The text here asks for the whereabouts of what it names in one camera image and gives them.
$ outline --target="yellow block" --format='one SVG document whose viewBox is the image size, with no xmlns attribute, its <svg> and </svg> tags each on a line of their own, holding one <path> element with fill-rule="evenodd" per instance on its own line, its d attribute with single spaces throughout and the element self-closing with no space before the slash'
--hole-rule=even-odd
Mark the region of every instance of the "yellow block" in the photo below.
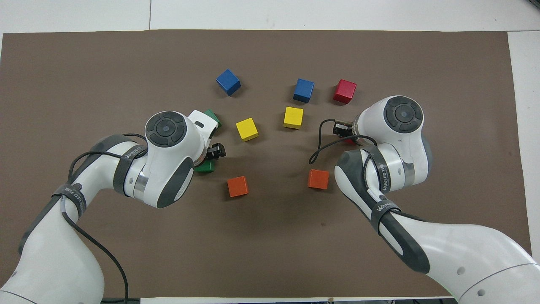
<svg viewBox="0 0 540 304">
<path fill-rule="evenodd" d="M 286 128 L 300 129 L 302 126 L 303 109 L 287 107 L 283 126 Z"/>
<path fill-rule="evenodd" d="M 251 117 L 241 122 L 237 122 L 237 129 L 242 141 L 252 140 L 259 136 L 257 128 L 255 127 L 255 122 L 253 122 L 253 118 Z"/>
</svg>

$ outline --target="red cube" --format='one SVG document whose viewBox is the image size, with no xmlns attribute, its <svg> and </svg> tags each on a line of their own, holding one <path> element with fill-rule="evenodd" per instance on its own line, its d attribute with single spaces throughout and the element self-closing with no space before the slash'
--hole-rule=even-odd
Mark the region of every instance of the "red cube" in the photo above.
<svg viewBox="0 0 540 304">
<path fill-rule="evenodd" d="M 309 171 L 307 185 L 310 188 L 327 189 L 329 176 L 330 173 L 328 171 L 311 169 Z"/>
<path fill-rule="evenodd" d="M 248 194 L 249 190 L 247 189 L 247 181 L 245 176 L 235 177 L 233 179 L 227 180 L 227 185 L 229 187 L 229 195 L 231 197 L 240 196 Z"/>
<path fill-rule="evenodd" d="M 356 83 L 341 79 L 337 85 L 334 100 L 347 104 L 353 99 L 354 90 L 356 90 Z"/>
</svg>

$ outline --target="blue block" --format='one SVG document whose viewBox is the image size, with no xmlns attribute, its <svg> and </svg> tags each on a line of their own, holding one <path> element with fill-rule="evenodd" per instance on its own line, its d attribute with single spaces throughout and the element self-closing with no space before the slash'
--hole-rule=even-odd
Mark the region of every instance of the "blue block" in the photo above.
<svg viewBox="0 0 540 304">
<path fill-rule="evenodd" d="M 296 82 L 296 89 L 294 89 L 293 99 L 308 103 L 314 86 L 314 82 L 298 78 L 298 81 Z"/>
<path fill-rule="evenodd" d="M 215 80 L 223 91 L 227 92 L 228 96 L 231 96 L 240 88 L 240 80 L 229 69 L 226 69 L 225 72 L 221 73 Z"/>
</svg>

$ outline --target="orange cube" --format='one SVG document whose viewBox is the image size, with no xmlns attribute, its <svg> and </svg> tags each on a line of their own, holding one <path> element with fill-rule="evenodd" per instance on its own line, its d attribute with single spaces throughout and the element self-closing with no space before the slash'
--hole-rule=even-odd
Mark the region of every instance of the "orange cube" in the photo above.
<svg viewBox="0 0 540 304">
<path fill-rule="evenodd" d="M 227 186 L 229 187 L 229 195 L 231 197 L 248 194 L 247 181 L 245 176 L 235 177 L 227 180 Z"/>
<path fill-rule="evenodd" d="M 329 177 L 330 172 L 328 171 L 311 169 L 309 171 L 307 186 L 316 189 L 327 189 Z"/>
</svg>

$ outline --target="green block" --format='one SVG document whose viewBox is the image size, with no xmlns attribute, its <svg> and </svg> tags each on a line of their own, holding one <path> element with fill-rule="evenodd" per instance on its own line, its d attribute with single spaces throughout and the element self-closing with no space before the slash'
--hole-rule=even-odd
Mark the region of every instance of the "green block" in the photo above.
<svg viewBox="0 0 540 304">
<path fill-rule="evenodd" d="M 207 160 L 204 163 L 200 164 L 198 167 L 195 167 L 195 172 L 214 172 L 215 170 L 215 160 Z"/>
<path fill-rule="evenodd" d="M 221 127 L 221 122 L 211 109 L 204 111 L 204 114 L 210 116 L 213 120 L 215 120 L 218 123 L 218 128 Z"/>
</svg>

